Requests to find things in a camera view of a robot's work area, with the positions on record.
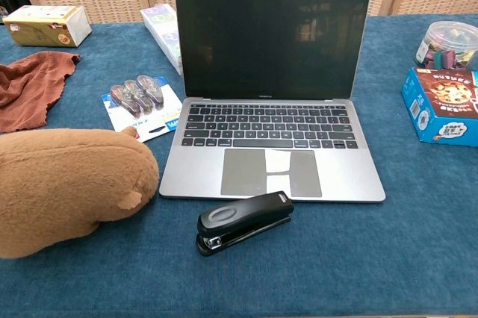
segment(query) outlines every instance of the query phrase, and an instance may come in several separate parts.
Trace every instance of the laptop keyboard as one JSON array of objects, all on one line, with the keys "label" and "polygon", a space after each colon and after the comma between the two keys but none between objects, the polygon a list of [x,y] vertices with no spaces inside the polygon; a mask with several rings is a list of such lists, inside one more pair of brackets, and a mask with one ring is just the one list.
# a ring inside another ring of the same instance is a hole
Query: laptop keyboard
[{"label": "laptop keyboard", "polygon": [[183,146],[357,149],[343,105],[192,104]]}]

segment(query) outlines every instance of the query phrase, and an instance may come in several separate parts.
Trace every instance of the silver laptop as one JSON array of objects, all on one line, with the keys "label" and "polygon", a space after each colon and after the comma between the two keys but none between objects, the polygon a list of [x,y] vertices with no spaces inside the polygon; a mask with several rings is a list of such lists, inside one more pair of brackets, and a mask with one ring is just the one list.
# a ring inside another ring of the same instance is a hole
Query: silver laptop
[{"label": "silver laptop", "polygon": [[350,101],[368,2],[176,0],[187,98],[160,194],[383,201]]}]

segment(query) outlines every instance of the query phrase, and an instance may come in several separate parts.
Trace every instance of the blue tablecloth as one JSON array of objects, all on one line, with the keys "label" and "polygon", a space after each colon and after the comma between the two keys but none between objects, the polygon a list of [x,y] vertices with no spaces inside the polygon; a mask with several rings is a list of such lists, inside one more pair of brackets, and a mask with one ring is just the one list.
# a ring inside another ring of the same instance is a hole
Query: blue tablecloth
[{"label": "blue tablecloth", "polygon": [[[478,314],[478,149],[419,142],[400,96],[442,19],[478,25],[478,15],[367,20],[353,100],[385,202],[296,204],[288,224],[204,258],[197,217],[219,202],[156,196],[88,237],[0,261],[0,317]],[[0,63],[40,50],[0,28]],[[94,25],[65,51],[82,61],[47,128],[112,129],[101,94],[139,74],[163,75],[184,98],[143,24]],[[147,142],[161,170],[172,139]]]}]

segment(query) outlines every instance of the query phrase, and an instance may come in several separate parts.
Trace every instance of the black screen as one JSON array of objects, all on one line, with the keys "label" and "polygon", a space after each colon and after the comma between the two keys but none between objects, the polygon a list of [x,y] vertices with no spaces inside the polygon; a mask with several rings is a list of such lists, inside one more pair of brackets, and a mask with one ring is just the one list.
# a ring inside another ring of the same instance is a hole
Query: black screen
[{"label": "black screen", "polygon": [[176,0],[187,96],[349,98],[369,0]]}]

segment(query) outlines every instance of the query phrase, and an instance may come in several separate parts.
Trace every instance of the black stapler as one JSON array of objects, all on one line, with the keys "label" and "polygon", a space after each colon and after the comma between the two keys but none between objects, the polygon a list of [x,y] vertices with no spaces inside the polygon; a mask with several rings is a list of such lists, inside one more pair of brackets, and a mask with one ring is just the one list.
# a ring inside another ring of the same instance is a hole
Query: black stapler
[{"label": "black stapler", "polygon": [[291,221],[292,201],[283,191],[240,199],[199,215],[196,244],[204,256],[213,255],[246,238]]}]

